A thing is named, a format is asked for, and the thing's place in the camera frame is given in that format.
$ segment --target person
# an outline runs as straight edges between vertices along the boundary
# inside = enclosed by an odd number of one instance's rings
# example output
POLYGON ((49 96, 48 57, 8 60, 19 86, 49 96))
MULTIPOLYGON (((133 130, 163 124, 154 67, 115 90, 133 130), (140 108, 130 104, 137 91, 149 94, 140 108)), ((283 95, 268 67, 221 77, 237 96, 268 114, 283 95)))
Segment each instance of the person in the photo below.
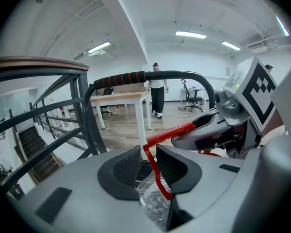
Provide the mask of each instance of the person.
POLYGON ((271 70, 273 69, 273 67, 271 65, 265 65, 268 73, 271 73, 271 70))
MULTIPOLYGON (((160 71, 160 67, 157 63, 153 65, 153 71, 160 71)), ((163 109, 164 109, 164 85, 166 87, 166 93, 168 92, 168 86, 166 80, 151 80, 147 84, 147 89, 150 90, 151 87, 151 96, 152 96, 152 113, 162 119, 163 109)))

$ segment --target wooden handrail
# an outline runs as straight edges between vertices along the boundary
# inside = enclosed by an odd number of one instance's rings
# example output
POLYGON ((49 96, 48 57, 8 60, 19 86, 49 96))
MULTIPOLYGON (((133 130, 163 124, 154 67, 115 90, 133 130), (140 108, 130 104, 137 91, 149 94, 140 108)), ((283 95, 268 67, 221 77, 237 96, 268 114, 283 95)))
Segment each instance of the wooden handrail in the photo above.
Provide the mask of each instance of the wooden handrail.
POLYGON ((19 57, 0 57, 0 71, 2 68, 17 68, 17 67, 62 67, 71 68, 87 71, 89 66, 86 64, 57 60, 52 58, 41 58, 41 57, 29 57, 29 56, 19 56, 19 57))

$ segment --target black handlebar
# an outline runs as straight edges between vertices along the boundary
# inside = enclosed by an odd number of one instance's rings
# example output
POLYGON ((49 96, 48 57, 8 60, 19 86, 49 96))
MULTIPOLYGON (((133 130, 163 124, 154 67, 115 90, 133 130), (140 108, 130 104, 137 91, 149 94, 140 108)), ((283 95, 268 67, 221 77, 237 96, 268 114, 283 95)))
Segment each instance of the black handlebar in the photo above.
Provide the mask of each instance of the black handlebar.
MULTIPOLYGON (((206 90, 209 97, 209 109, 214 107, 214 90, 209 81, 202 75, 187 71, 158 71, 158 72, 132 72, 120 75, 114 75, 96 80, 91 85, 83 98, 83 122, 86 132, 87 142, 92 150, 96 149, 94 132, 91 130, 90 122, 95 120, 90 98, 95 90, 102 88, 125 85, 131 83, 144 83, 150 80, 170 80, 170 79, 192 79, 199 82, 206 90)), ((106 152, 105 146, 98 146, 100 153, 106 152)))

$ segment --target red and black grip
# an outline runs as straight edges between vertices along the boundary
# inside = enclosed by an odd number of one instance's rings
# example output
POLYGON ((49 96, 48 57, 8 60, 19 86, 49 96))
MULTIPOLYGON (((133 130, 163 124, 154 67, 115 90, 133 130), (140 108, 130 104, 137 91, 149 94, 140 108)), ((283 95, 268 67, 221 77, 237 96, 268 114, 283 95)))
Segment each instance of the red and black grip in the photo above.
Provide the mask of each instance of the red and black grip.
POLYGON ((130 72, 96 80, 94 82, 94 88, 96 90, 99 90, 102 88, 113 87, 118 85, 144 82, 146 82, 146 73, 144 71, 130 72))

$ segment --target black pants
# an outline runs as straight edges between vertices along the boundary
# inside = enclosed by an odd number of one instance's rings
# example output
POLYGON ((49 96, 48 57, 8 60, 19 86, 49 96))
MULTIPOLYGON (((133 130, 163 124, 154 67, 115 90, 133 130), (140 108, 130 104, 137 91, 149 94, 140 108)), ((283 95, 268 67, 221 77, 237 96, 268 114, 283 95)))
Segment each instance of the black pants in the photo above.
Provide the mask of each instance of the black pants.
POLYGON ((151 88, 152 96, 152 112, 156 111, 157 113, 162 113, 164 109, 164 100, 165 100, 165 89, 161 88, 151 88))

